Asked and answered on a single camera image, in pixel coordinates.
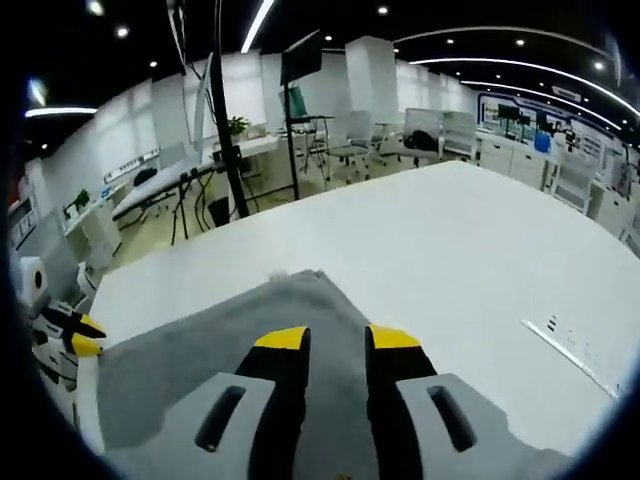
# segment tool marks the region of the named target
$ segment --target led strip light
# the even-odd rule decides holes
[[[253,43],[253,39],[256,38],[258,30],[260,30],[262,22],[264,22],[264,19],[266,18],[267,13],[269,13],[269,10],[271,10],[274,2],[275,0],[264,0],[262,2],[258,13],[256,13],[256,18],[253,19],[253,23],[249,28],[247,38],[244,39],[244,43],[242,44],[242,50],[240,50],[240,53],[247,53],[249,51],[249,49],[251,48],[251,44]]]
[[[589,110],[587,108],[584,108],[582,105],[578,105],[576,103],[571,103],[571,102],[565,100],[564,98],[554,97],[553,95],[549,95],[547,93],[536,92],[535,90],[529,90],[528,88],[514,87],[512,85],[502,85],[500,83],[473,82],[471,80],[463,80],[460,83],[462,83],[464,85],[479,85],[479,86],[483,86],[483,87],[505,88],[505,89],[508,89],[508,90],[517,90],[519,92],[531,93],[532,95],[540,95],[541,97],[550,98],[552,100],[555,100],[556,102],[562,102],[562,103],[566,103],[567,105],[571,105],[574,108],[577,108],[579,110],[582,110],[583,112],[586,112],[586,113],[588,113],[590,115],[593,115],[598,120],[602,120],[603,122],[611,125],[616,130],[622,130],[622,128],[620,128],[618,125],[613,123],[611,120],[607,120],[602,115],[598,115],[596,112],[592,112],[591,110]]]
[[[44,115],[70,115],[70,114],[78,114],[78,113],[93,115],[97,111],[98,111],[97,108],[47,107],[47,108],[34,108],[32,110],[27,110],[24,113],[24,116],[26,118],[31,118],[31,117],[41,117]]]
[[[636,109],[633,105],[631,105],[629,102],[627,102],[626,100],[624,100],[623,98],[617,96],[615,93],[607,90],[604,87],[601,87],[598,84],[595,84],[593,82],[590,82],[587,79],[584,79],[582,77],[578,77],[576,75],[573,75],[571,73],[567,73],[567,72],[563,72],[562,70],[556,70],[555,68],[551,68],[551,67],[545,67],[544,65],[538,65],[536,63],[527,63],[527,62],[519,62],[516,60],[503,60],[500,58],[467,58],[467,57],[458,57],[458,58],[434,58],[431,60],[416,60],[414,62],[410,62],[411,65],[426,65],[426,64],[430,64],[430,63],[448,63],[448,62],[485,62],[485,63],[501,63],[501,64],[506,64],[506,65],[518,65],[520,67],[530,67],[530,68],[537,68],[538,70],[544,70],[546,72],[551,72],[551,73],[555,73],[557,75],[562,75],[564,77],[570,78],[572,80],[575,80],[577,82],[581,82],[584,83],[585,85],[590,86],[591,88],[598,90],[600,93],[604,93],[605,95],[607,95],[609,98],[615,100],[616,102],[618,102],[620,105],[624,106],[625,108],[627,108],[630,112],[632,112],[636,117],[640,118],[640,110]]]

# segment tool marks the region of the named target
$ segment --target ceiling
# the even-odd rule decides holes
[[[167,0],[101,0],[103,16],[88,13],[85,0],[42,1],[34,6],[30,19],[32,52],[30,72],[47,89],[48,106],[99,107],[117,94],[144,81],[182,70],[166,8]],[[213,0],[185,0],[187,60],[206,56],[212,44]],[[262,0],[223,0],[221,48],[238,52]],[[386,5],[389,13],[380,16],[377,8]],[[458,1],[438,4],[415,0],[323,0],[309,4],[300,0],[275,0],[255,38],[254,49],[281,52],[308,33],[320,29],[331,35],[328,48],[344,48],[362,35],[397,41],[443,29],[472,26],[511,26],[539,29],[572,37],[593,48],[535,33],[504,30],[477,30],[429,35],[396,43],[398,58],[406,61],[451,57],[484,57],[519,60],[552,67],[618,92],[634,106],[640,105],[638,84],[633,76],[640,67],[640,51],[633,50],[633,31],[625,29],[620,2],[593,6],[583,0],[540,1],[531,5],[497,0]],[[620,12],[618,17],[610,14]],[[118,26],[129,28],[118,39]],[[525,40],[519,47],[516,39]],[[625,58],[620,81],[616,79],[615,52]],[[158,62],[156,68],[150,62]],[[597,71],[594,62],[606,68]],[[621,138],[640,144],[640,124],[624,107],[575,80],[537,69],[487,63],[438,63],[428,68],[462,80],[501,83],[552,94],[551,85],[586,96],[583,106],[623,127]],[[543,100],[522,93],[523,97]],[[571,107],[557,104],[567,110]],[[50,116],[25,121],[22,157],[50,154],[90,116]],[[590,118],[596,124],[605,124]]]

